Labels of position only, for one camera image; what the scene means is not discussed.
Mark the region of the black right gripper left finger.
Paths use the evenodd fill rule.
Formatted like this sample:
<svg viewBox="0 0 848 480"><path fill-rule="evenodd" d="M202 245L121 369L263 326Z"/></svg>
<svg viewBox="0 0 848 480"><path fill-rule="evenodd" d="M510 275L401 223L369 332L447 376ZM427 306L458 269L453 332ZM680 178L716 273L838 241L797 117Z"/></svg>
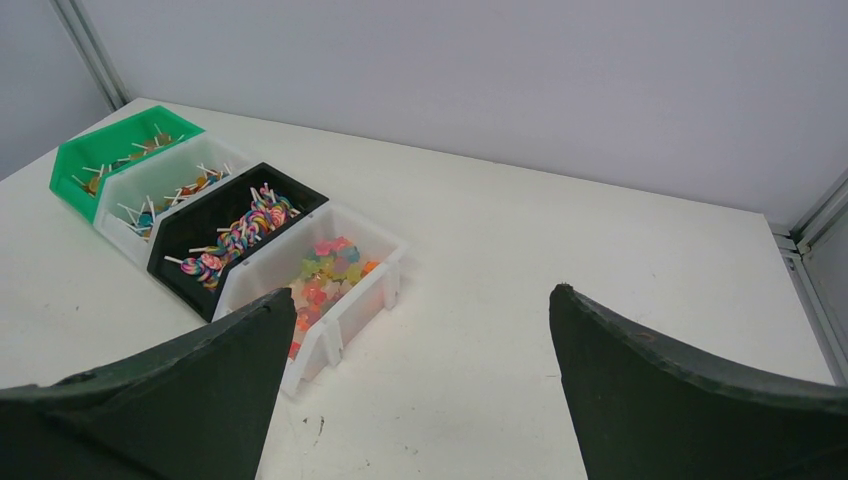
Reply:
<svg viewBox="0 0 848 480"><path fill-rule="evenodd" d="M120 361L1 393L5 479L253 479L296 313L275 290Z"/></svg>

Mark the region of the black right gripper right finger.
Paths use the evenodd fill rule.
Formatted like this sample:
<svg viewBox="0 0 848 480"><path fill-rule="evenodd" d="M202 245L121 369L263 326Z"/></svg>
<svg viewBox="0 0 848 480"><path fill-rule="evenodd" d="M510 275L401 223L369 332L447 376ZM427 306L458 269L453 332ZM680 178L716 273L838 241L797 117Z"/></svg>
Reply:
<svg viewBox="0 0 848 480"><path fill-rule="evenodd" d="M567 284L549 327L589 478L846 477L845 388L724 359Z"/></svg>

